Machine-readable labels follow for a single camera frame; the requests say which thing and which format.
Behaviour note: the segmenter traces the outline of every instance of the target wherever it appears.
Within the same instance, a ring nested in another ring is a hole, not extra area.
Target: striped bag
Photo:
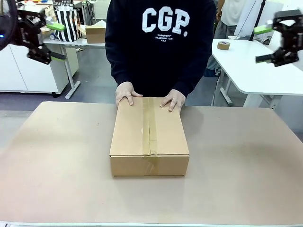
[[[80,19],[77,10],[72,11],[58,11],[55,10],[55,14],[58,23],[65,25],[66,29],[64,31],[55,31],[55,36],[57,39],[64,42],[74,42],[80,38],[80,31],[77,26],[80,26]]]

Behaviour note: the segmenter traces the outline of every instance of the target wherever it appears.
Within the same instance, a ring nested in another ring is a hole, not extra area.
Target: navy sweatshirt
[[[214,0],[111,0],[106,52],[117,84],[164,97],[196,87],[212,52]]]

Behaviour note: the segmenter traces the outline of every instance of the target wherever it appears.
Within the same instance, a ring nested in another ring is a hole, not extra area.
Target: robotic arm
[[[283,21],[293,20],[294,24],[287,26]],[[256,63],[273,63],[276,67],[299,61],[298,51],[303,50],[303,14],[300,10],[281,11],[275,14],[273,21],[267,26],[256,27],[255,34],[278,31],[282,35],[281,47],[273,54],[256,57]]]
[[[63,31],[64,25],[55,23],[52,18],[47,17],[44,11],[35,11],[36,8],[16,4],[15,0],[7,0],[5,9],[3,2],[0,8],[0,51],[8,44],[25,46],[29,49],[28,58],[49,64],[52,58],[65,60],[65,56],[51,52],[43,43],[41,30],[47,26],[53,30]]]

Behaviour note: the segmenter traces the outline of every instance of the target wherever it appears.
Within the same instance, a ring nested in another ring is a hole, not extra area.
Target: gray pants
[[[214,38],[227,39],[229,35],[233,35],[235,33],[236,27],[237,26],[227,26],[220,20],[216,32],[214,33]],[[213,56],[210,56],[210,58],[208,59],[207,68],[209,70],[221,70],[220,65]]]

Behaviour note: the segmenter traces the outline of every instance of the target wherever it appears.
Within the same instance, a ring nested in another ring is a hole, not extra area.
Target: black pole
[[[254,27],[257,27],[258,24],[259,24],[259,21],[260,21],[260,18],[262,16],[262,12],[263,12],[265,3],[266,3],[266,0],[263,0],[263,2],[261,3],[261,8],[260,8],[260,11],[259,11],[259,14],[258,14],[258,17],[257,17],[257,21],[256,21],[256,24],[255,24]],[[250,36],[250,41],[252,41],[254,39],[254,36],[255,36],[254,31],[252,31],[252,34]]]

